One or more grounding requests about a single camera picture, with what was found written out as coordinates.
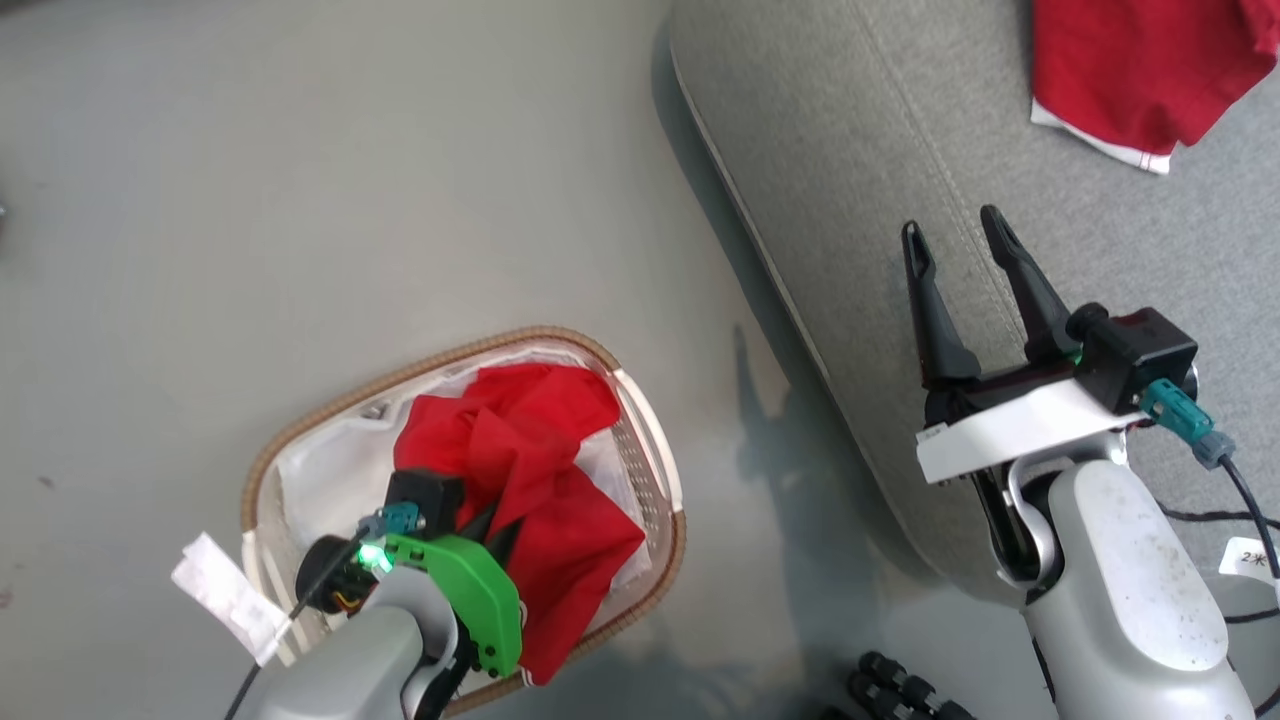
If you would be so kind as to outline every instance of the sofa cushion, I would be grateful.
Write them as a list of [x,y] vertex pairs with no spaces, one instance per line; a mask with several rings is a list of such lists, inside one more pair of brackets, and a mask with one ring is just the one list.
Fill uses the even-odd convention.
[[[915,464],[924,391],[899,233],[916,219],[965,342],[988,370],[1021,361],[1023,331],[987,251],[996,204],[1068,306],[1153,305],[1201,343],[1201,402],[1239,443],[1265,510],[1280,382],[1280,78],[1244,97],[1161,178],[1032,126],[1027,0],[680,0],[677,74],[703,136],[852,436],[920,555],[979,597],[995,575],[966,483]],[[1162,430],[1132,437],[1161,501],[1242,509]],[[1252,525],[1175,523],[1216,568]]]

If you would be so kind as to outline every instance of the white label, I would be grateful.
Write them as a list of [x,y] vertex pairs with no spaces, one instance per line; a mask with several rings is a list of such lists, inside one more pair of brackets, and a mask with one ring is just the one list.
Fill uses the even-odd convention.
[[250,584],[239,566],[218,547],[209,533],[182,550],[173,582],[236,635],[259,665],[266,665],[279,646],[276,630],[289,616]]
[[918,441],[915,459],[925,482],[934,484],[1147,419],[1146,413],[1112,414],[1068,378]]
[[929,439],[931,437],[941,433],[945,429],[947,429],[946,423],[938,423],[937,425],[929,425],[928,428],[924,428],[923,430],[915,433],[915,445],[920,445],[922,442]]
[[1217,566],[1222,575],[1240,575],[1253,578],[1271,584],[1271,565],[1267,562],[1267,551],[1262,547],[1262,541],[1256,538],[1231,538],[1226,541],[1226,553],[1222,555],[1222,564]]

